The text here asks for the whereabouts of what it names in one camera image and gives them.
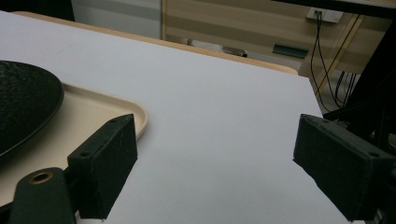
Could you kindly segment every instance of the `wall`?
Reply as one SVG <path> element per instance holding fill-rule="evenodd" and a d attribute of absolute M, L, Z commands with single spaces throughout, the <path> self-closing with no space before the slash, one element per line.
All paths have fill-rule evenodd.
<path fill-rule="evenodd" d="M 161 0 L 72 0 L 77 22 L 161 38 Z"/>
<path fill-rule="evenodd" d="M 300 76 L 311 77 L 312 67 L 314 76 L 323 79 L 318 49 L 311 66 L 318 24 L 306 18 L 309 7 L 270 0 L 163 0 L 163 11 L 164 39 L 185 37 L 293 60 L 301 63 Z M 338 23 L 323 22 L 320 52 L 327 69 L 360 73 L 388 26 L 386 20 L 351 13 Z M 279 43 L 308 49 L 308 55 L 274 54 Z"/>

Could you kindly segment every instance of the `white table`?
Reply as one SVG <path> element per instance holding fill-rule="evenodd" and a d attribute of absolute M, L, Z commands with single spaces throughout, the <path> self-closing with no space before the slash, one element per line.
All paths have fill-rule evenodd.
<path fill-rule="evenodd" d="M 0 31 L 0 60 L 147 109 L 105 223 L 348 223 L 292 161 L 300 114 L 321 116 L 308 78 L 6 12 Z"/>

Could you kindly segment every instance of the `textured black plate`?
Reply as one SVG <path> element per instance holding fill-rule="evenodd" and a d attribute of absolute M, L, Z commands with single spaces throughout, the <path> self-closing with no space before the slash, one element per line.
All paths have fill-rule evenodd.
<path fill-rule="evenodd" d="M 49 71 L 0 61 L 0 159 L 40 131 L 63 100 L 62 82 Z"/>

